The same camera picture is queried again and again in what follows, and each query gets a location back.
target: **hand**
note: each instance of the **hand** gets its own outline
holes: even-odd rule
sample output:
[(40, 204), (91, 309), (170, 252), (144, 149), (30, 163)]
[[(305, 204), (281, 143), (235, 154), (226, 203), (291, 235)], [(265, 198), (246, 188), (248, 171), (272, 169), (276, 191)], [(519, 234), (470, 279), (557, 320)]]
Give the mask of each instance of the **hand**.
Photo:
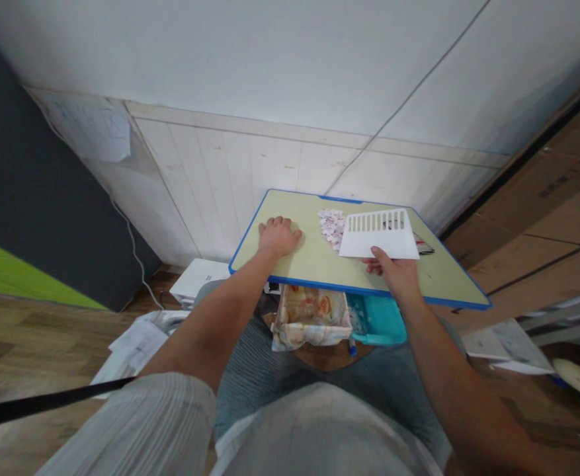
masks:
[(292, 220), (278, 216), (268, 218), (268, 222), (263, 225), (259, 224), (259, 251), (270, 250), (278, 258), (289, 255), (301, 238), (303, 233), (297, 229), (295, 232), (290, 231)]
[(367, 273), (375, 272), (379, 276), (384, 276), (389, 291), (395, 299), (422, 298), (417, 280), (416, 260), (392, 260), (378, 247), (372, 247), (371, 252), (375, 258), (362, 259), (362, 262), (367, 264)]

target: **white wall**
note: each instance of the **white wall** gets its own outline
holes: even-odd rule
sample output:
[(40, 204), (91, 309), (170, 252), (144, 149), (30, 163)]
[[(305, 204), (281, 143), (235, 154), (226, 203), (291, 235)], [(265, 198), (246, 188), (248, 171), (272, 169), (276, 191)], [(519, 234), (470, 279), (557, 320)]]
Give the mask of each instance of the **white wall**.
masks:
[[(215, 114), (127, 106), (190, 240), (200, 256), (210, 259), (232, 257), (266, 190), (322, 194), (367, 140)], [(412, 206), (437, 230), (505, 160), (489, 153), (381, 139), (331, 195)]]
[[(30, 86), (372, 134), (483, 0), (14, 0)], [(493, 0), (386, 130), (512, 153), (580, 84), (580, 0)]]
[[(0, 50), (32, 87), (169, 106), (130, 105), (152, 158), (85, 163), (187, 265), (229, 258), (266, 189), (326, 190), (483, 3), (13, 0)], [(493, 0), (332, 195), (438, 230), (578, 86), (580, 0)]]

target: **lap desk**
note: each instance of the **lap desk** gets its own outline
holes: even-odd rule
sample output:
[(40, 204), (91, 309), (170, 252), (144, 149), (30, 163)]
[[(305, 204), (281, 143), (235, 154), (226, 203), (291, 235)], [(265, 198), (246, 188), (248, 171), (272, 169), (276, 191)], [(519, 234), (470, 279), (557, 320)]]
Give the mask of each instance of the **lap desk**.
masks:
[[(390, 296), (381, 276), (367, 274), (366, 265), (359, 258), (340, 257), (338, 251), (334, 251), (323, 238), (318, 212), (324, 208), (342, 210), (348, 215), (389, 210), (398, 206), (270, 189), (230, 262), (231, 274), (256, 253), (259, 245), (259, 223), (281, 215), (291, 218), (292, 229), (299, 227), (303, 236), (296, 250), (290, 256), (279, 260), (270, 276), (271, 282), (352, 294)], [(413, 208), (407, 208), (407, 211), (413, 231), (434, 250), (430, 255), (420, 256), (417, 265), (420, 288), (426, 301), (466, 309), (491, 307), (488, 297), (455, 261), (417, 212)]]

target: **striped sleeve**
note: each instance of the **striped sleeve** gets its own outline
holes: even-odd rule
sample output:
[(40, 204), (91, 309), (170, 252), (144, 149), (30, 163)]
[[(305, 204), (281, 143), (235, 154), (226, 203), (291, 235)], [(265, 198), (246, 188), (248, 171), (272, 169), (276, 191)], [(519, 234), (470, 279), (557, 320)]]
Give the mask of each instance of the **striped sleeve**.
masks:
[(37, 474), (199, 475), (215, 404), (195, 377), (142, 377), (116, 392)]

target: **white comb card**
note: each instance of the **white comb card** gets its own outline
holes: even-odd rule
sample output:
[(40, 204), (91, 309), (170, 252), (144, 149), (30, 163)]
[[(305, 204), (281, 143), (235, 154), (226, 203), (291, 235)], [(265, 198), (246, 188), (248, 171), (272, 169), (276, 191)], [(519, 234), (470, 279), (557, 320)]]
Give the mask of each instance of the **white comb card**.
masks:
[(382, 248), (390, 258), (420, 259), (406, 209), (347, 216), (339, 256), (373, 258), (373, 246)]

